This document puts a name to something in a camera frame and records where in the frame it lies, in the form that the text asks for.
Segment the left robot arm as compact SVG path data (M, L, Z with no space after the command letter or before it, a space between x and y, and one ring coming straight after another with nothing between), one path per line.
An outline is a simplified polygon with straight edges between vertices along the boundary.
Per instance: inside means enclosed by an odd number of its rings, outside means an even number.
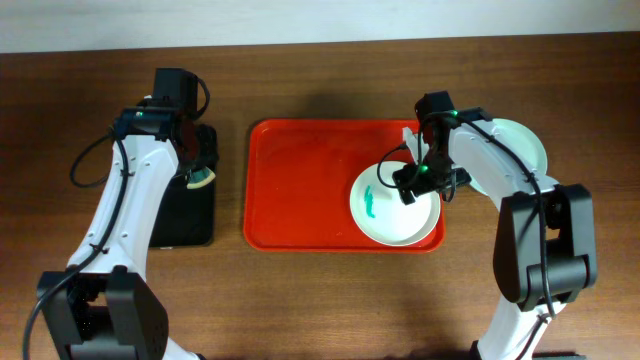
M169 335L164 306L146 282L149 245L160 212L166 231L186 240L213 232L217 134L200 123L210 94L181 68L159 68L151 94L124 109L105 134L113 157L87 233L62 271L46 271L22 335L29 358L36 319L44 317L61 359L194 359ZM179 200L165 207L166 193Z

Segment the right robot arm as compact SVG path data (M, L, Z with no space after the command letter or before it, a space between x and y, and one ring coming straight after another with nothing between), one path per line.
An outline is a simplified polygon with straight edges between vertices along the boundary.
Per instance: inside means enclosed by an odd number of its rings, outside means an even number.
M435 193L452 201L476 181L499 212L493 273L501 292L472 359L532 359L544 332L597 275L594 210L581 184L562 185L509 145L480 107L458 110L445 91L425 94L405 140L412 163L392 175L403 204Z

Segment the white plate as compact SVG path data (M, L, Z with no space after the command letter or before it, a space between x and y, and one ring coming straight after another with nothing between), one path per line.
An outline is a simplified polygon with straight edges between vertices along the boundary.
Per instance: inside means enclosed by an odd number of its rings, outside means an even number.
M393 172L404 165L400 161L385 161L380 171L377 164L371 165L356 178L349 195L350 211L357 227L385 246L417 244L435 229L441 215L441 200L435 192L421 195L405 205L396 189L380 182L378 174L390 183Z

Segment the mint green plate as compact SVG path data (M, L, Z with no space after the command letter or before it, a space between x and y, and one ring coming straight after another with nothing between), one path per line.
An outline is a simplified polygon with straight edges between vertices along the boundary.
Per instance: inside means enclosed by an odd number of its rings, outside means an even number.
M471 176L471 186L494 203L517 192L534 195L527 177L533 174L541 192L556 181L546 175L547 154L539 138L526 126L507 119L475 121L464 125L468 135L460 145L460 161Z

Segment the yellow green sponge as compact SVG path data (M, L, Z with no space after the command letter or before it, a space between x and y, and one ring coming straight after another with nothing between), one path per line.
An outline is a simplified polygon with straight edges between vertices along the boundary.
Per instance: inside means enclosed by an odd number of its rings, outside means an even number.
M208 167L192 171L188 175L186 187L195 190L207 186L216 178L216 174Z

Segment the black tray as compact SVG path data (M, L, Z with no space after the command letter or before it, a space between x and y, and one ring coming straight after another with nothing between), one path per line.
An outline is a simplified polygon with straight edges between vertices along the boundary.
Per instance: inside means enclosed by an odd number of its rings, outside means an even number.
M208 125L196 127L200 155L195 169L176 174L163 195L153 227L150 248L206 246L214 232L215 179L205 187L189 190L188 175L208 167L216 174L219 160L217 133Z

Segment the red plastic tray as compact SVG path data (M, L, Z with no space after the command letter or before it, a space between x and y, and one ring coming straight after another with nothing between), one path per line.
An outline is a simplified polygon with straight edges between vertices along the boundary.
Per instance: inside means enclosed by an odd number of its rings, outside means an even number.
M356 178L399 145L414 120L266 119L250 133L244 236L274 252L427 253L444 219L417 243L388 246L359 229L350 211Z

